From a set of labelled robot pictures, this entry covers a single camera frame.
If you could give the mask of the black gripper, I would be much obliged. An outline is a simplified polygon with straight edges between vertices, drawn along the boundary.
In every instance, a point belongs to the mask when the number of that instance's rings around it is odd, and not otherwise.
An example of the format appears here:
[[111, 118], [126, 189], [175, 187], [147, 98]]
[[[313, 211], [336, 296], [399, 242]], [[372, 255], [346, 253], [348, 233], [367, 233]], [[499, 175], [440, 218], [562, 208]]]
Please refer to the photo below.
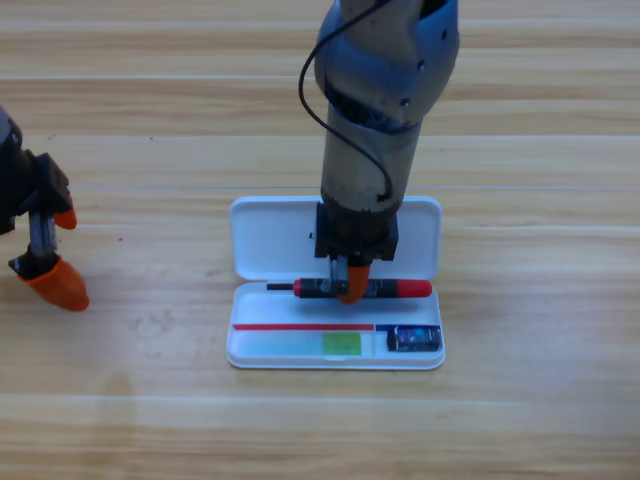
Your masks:
[[44, 301], [72, 312], [90, 304], [83, 277], [57, 254], [55, 228], [73, 230], [69, 180], [53, 158], [34, 155], [14, 144], [1, 146], [1, 233], [14, 230], [15, 219], [29, 216], [28, 254], [9, 267]]
[[329, 259], [325, 291], [343, 304], [358, 302], [368, 290], [374, 261], [394, 259], [399, 242], [397, 210], [349, 210], [317, 203], [315, 258]]

